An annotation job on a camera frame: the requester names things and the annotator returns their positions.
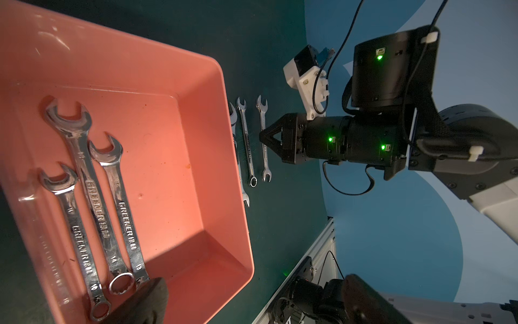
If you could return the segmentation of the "large silver Greener wrench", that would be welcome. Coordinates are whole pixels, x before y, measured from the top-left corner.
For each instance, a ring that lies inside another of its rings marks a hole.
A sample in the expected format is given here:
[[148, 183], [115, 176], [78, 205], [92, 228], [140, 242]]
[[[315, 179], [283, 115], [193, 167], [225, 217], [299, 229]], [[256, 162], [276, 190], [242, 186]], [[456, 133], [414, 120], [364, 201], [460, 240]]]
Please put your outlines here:
[[125, 294], [134, 287], [135, 278], [122, 258], [107, 204], [88, 149], [88, 134], [93, 124], [90, 113], [85, 106], [81, 105], [78, 119], [66, 119], [58, 114], [58, 100], [54, 99], [45, 108], [45, 118], [65, 140], [76, 167], [78, 178], [82, 183], [82, 190], [96, 225], [105, 260], [109, 272], [113, 276], [109, 283], [109, 292], [114, 295]]

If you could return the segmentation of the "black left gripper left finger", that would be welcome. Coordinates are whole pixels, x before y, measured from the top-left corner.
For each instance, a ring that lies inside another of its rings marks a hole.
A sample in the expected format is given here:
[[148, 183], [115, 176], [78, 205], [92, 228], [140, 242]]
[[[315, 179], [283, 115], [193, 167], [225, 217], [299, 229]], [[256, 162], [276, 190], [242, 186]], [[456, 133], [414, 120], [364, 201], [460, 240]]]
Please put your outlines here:
[[165, 279], [151, 279], [101, 323], [164, 323], [168, 299]]

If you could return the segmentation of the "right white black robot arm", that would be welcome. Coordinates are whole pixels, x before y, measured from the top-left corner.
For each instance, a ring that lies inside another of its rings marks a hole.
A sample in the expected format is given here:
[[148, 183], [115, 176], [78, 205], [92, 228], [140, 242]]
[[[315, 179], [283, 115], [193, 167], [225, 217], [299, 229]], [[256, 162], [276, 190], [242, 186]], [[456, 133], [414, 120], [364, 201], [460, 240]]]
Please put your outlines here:
[[432, 98], [440, 31], [428, 25], [356, 46], [342, 94], [328, 117], [306, 96], [259, 139], [283, 162], [345, 161], [382, 170], [426, 171], [517, 240], [517, 128], [475, 104], [439, 111]]

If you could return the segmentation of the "small silver Greener wrench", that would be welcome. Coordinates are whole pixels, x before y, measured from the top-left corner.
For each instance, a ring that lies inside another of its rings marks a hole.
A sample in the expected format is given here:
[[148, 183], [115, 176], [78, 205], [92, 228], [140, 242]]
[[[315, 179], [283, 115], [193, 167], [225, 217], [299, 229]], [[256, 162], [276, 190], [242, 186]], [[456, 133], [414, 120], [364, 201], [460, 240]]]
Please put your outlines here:
[[93, 321], [101, 322], [111, 312], [111, 303], [104, 295], [85, 226], [76, 202], [75, 188], [78, 177], [72, 168], [63, 163], [60, 166], [64, 172], [62, 179], [52, 180], [44, 171], [40, 171], [39, 182], [46, 190], [53, 193], [59, 202], [89, 297], [89, 317]]

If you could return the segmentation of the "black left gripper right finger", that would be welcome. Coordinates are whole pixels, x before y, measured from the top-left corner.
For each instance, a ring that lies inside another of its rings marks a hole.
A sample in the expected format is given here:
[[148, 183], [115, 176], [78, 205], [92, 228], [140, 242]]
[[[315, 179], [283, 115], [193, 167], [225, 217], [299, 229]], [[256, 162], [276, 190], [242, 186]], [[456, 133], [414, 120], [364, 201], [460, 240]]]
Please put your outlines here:
[[411, 323], [358, 275], [345, 277], [341, 295], [349, 323]]

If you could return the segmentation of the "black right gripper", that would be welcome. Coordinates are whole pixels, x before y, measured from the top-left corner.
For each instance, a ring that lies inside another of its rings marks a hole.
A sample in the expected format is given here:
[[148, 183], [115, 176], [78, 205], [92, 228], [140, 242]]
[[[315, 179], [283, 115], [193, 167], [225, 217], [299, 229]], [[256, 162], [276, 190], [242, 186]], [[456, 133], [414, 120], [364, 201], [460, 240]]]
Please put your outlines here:
[[406, 146], [399, 127], [388, 116], [317, 117], [301, 114], [280, 117], [260, 131], [262, 144], [285, 163], [322, 159], [338, 165], [344, 161], [372, 165], [390, 180], [405, 168]]

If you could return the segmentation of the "medium silver Greener wrench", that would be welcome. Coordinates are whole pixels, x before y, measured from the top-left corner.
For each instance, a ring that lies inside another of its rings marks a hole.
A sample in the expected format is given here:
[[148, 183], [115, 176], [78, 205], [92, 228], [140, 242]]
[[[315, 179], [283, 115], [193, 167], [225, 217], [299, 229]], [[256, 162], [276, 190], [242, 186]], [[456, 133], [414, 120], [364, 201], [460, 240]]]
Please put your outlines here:
[[100, 151], [92, 141], [88, 142], [88, 149], [91, 157], [101, 165], [106, 173], [123, 234], [125, 249], [128, 253], [134, 275], [136, 290], [138, 290], [144, 283], [150, 280], [150, 277], [146, 270], [144, 256], [121, 174], [121, 158], [124, 150], [121, 143], [114, 136], [109, 133], [106, 133], [106, 135], [112, 145], [110, 149]]

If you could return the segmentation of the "pink plastic storage box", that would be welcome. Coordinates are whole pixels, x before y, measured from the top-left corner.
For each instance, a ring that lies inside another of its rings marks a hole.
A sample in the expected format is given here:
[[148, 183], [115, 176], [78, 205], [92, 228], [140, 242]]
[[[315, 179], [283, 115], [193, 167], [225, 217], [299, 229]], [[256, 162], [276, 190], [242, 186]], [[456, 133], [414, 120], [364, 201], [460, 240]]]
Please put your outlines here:
[[223, 73], [212, 58], [18, 1], [1, 2], [1, 187], [57, 323], [90, 305], [57, 199], [68, 149], [44, 117], [89, 111], [90, 140], [124, 148], [122, 177], [148, 273], [167, 282], [166, 323], [209, 322], [254, 262]]

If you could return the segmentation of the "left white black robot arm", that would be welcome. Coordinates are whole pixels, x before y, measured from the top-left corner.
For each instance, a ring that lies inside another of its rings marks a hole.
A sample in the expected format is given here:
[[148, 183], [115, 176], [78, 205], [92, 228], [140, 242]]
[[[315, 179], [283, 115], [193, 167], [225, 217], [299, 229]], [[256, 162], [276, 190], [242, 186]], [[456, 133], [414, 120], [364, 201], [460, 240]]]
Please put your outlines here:
[[[517, 323], [513, 300], [470, 304], [383, 296], [353, 274], [324, 287], [301, 277], [292, 279], [268, 306], [272, 323], [289, 323], [294, 313], [315, 323]], [[152, 279], [101, 323], [165, 323], [168, 299], [165, 280]]]

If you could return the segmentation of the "thin silver combination wrench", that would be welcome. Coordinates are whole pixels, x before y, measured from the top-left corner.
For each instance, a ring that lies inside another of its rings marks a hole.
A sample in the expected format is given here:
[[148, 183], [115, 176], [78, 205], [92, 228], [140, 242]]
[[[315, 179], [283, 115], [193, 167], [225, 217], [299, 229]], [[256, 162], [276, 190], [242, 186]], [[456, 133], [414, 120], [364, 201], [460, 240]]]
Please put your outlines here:
[[249, 183], [250, 187], [255, 188], [258, 184], [258, 179], [255, 176], [252, 151], [251, 151], [251, 145], [250, 145], [250, 138], [249, 138], [249, 132], [248, 132], [248, 124], [247, 124], [247, 120], [246, 120], [246, 108], [247, 108], [246, 100], [238, 97], [236, 99], [236, 105], [237, 105], [237, 109], [240, 113], [241, 128], [242, 128], [243, 137], [244, 137], [246, 159], [247, 159], [248, 171], [249, 171], [248, 183]]

